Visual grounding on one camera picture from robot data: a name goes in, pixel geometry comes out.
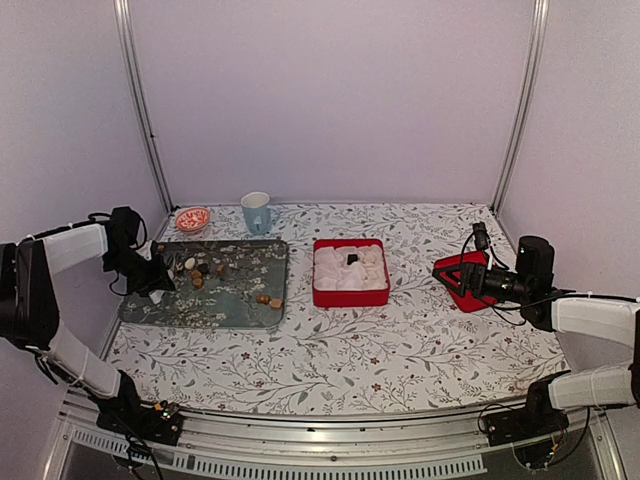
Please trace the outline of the red box lid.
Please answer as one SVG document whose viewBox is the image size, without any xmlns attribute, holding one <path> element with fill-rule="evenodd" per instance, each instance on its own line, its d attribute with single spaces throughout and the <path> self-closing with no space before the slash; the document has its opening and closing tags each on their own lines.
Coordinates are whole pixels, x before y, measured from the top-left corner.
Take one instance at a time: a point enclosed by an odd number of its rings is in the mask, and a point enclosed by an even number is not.
<svg viewBox="0 0 640 480">
<path fill-rule="evenodd" d="M 432 276 L 446 288 L 456 307 L 463 313 L 473 313 L 498 303 L 493 297 L 478 298 L 471 288 L 471 267 L 486 267 L 488 260 L 486 253 L 473 251 L 442 258 L 434 263 Z"/>
</svg>

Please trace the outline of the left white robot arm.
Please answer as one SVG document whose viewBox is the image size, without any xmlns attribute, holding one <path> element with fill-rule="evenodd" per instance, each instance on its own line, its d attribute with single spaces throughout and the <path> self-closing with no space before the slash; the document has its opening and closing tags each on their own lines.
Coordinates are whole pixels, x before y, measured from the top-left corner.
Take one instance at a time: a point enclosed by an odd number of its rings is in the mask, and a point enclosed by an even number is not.
<svg viewBox="0 0 640 480">
<path fill-rule="evenodd" d="M 100 359 L 63 323 L 53 278 L 84 262 L 99 259 L 104 272 L 126 281 L 126 295 L 159 302 L 175 285 L 157 243 L 142 217 L 128 206 L 92 213 L 18 243 L 1 246 L 1 336 L 33 355 L 53 383 L 78 386 L 108 410 L 128 434 L 148 426 L 133 380 Z"/>
</svg>

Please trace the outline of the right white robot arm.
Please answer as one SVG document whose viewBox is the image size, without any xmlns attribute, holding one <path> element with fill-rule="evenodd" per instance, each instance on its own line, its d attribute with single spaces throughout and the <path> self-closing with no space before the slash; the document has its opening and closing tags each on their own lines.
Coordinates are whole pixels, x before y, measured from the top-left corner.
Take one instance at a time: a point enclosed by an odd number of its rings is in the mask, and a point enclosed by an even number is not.
<svg viewBox="0 0 640 480">
<path fill-rule="evenodd" d="M 628 364 L 549 375 L 528 387 L 517 427 L 537 436 L 556 412 L 576 407 L 639 404 L 639 301 L 619 296 L 578 293 L 553 286 L 555 250 L 544 238 L 519 239 L 513 270 L 492 268 L 481 245 L 435 262 L 432 276 L 459 304 L 471 297 L 482 308 L 515 311 L 537 330 L 574 333 L 608 340 L 633 350 Z"/>
</svg>

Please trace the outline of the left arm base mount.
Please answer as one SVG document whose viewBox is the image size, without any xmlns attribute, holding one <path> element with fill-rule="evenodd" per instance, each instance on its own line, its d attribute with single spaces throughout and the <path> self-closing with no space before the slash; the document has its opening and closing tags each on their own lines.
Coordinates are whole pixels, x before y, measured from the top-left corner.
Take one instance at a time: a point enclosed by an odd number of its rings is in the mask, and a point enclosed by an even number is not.
<svg viewBox="0 0 640 480">
<path fill-rule="evenodd" d="M 180 405 L 161 400 L 145 404 L 134 381 L 120 371 L 120 383 L 115 397 L 102 399 L 91 396 L 98 406 L 97 426 L 140 441 L 176 446 L 183 429 L 184 417 Z"/>
</svg>

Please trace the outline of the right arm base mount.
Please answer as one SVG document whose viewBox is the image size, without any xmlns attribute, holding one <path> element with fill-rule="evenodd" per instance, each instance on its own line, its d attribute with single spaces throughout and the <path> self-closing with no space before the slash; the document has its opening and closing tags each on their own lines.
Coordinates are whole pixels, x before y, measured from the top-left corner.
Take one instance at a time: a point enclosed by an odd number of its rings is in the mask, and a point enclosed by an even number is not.
<svg viewBox="0 0 640 480">
<path fill-rule="evenodd" d="M 504 407 L 503 411 L 481 414 L 478 427 L 487 436 L 489 445 L 519 442 L 566 429 L 568 417 L 551 405 L 548 387 L 567 373 L 568 370 L 561 371 L 533 382 L 522 407 Z"/>
</svg>

